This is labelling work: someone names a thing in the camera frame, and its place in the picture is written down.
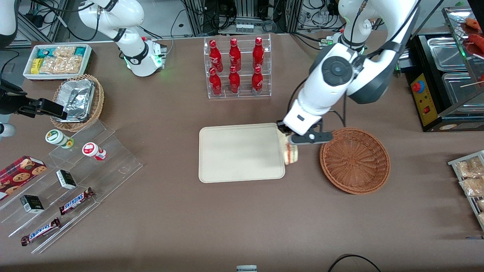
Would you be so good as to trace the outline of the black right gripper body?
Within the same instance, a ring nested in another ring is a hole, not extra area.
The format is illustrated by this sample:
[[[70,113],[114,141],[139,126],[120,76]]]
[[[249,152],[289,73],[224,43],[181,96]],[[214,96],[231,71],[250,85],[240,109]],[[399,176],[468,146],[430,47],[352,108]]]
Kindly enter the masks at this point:
[[[17,110],[21,107],[29,107],[32,110],[35,109],[31,105],[35,102],[35,99],[28,98],[27,93],[20,87],[7,82],[1,81],[0,91],[0,113],[2,115],[17,114]]]

